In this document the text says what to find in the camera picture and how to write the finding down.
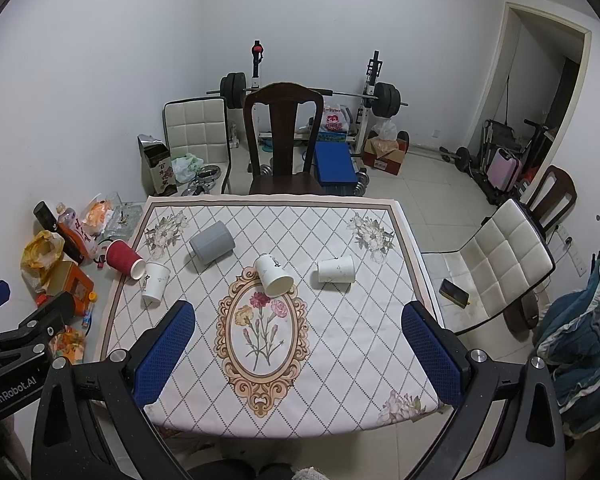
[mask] black pants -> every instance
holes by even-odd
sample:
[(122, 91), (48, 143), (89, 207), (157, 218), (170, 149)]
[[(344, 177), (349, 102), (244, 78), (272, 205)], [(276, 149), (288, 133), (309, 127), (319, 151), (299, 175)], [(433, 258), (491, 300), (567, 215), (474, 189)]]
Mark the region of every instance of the black pants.
[(291, 480), (289, 464), (269, 464), (258, 475), (242, 460), (224, 459), (199, 465), (187, 471), (193, 480)]

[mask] dark wooden chair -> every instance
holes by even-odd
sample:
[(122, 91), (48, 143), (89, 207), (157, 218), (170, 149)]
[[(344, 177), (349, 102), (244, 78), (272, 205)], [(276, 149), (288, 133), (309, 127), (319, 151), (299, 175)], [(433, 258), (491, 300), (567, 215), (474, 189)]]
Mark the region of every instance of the dark wooden chair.
[[(309, 135), (302, 173), (293, 174), (296, 114), (298, 105), (309, 101), (315, 103), (314, 125)], [(260, 174), (258, 139), (256, 139), (253, 129), (253, 114), (251, 113), (256, 103), (269, 105), (273, 143), (273, 175)], [(324, 194), (322, 186), (310, 173), (323, 108), (324, 101), (321, 94), (295, 83), (273, 83), (247, 95), (242, 112), (253, 171), (253, 182), (249, 194)]]
[[(546, 195), (544, 195), (540, 201), (534, 205), (534, 202), (538, 198), (544, 183), (548, 179), (549, 175), (553, 175), (555, 177), (555, 182), (549, 189)], [(560, 203), (560, 201), (569, 195), (569, 201), (567, 204), (556, 214), (551, 216), (551, 213), (554, 211), (555, 207)], [(573, 184), (573, 180), (564, 170), (560, 168), (556, 168), (555, 166), (549, 166), (538, 187), (534, 191), (531, 199), (526, 203), (526, 208), (528, 209), (531, 218), (536, 222), (536, 225), (542, 229), (545, 235), (551, 230), (551, 228), (562, 219), (565, 213), (576, 203), (576, 199), (578, 198), (578, 194), (576, 193), (576, 187)]]

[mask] gray cup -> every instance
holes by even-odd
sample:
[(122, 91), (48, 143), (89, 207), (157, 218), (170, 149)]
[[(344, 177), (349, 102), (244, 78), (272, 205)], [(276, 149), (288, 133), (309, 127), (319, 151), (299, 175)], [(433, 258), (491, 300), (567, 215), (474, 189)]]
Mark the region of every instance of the gray cup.
[(234, 237), (222, 222), (216, 222), (204, 231), (192, 236), (189, 245), (198, 259), (208, 265), (235, 247)]

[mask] blue blanket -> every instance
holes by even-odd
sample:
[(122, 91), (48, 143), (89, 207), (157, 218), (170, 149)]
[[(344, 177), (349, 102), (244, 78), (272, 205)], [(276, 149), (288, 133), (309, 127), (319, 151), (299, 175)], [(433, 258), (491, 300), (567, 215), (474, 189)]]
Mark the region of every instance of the blue blanket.
[(575, 438), (600, 427), (600, 260), (587, 288), (558, 298), (542, 318), (536, 353), (552, 373), (563, 429)]

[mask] bottle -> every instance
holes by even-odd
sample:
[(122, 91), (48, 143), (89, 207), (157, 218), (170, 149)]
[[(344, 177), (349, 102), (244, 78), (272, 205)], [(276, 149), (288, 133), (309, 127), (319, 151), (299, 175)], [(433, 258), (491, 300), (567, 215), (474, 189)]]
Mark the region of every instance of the bottle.
[(43, 229), (51, 231), (52, 233), (58, 233), (64, 238), (64, 246), (62, 247), (64, 254), (78, 265), (84, 261), (84, 256), (82, 256), (80, 249), (68, 235), (67, 228), (63, 225), (58, 225), (56, 217), (44, 202), (39, 202), (38, 205), (33, 208), (33, 215), (38, 219), (38, 222), (40, 222)]
[(98, 244), (91, 235), (84, 231), (75, 211), (65, 206), (62, 202), (56, 206), (56, 211), (59, 215), (58, 225), (66, 227), (68, 235), (80, 248), (80, 252), (84, 257), (93, 260), (98, 254)]

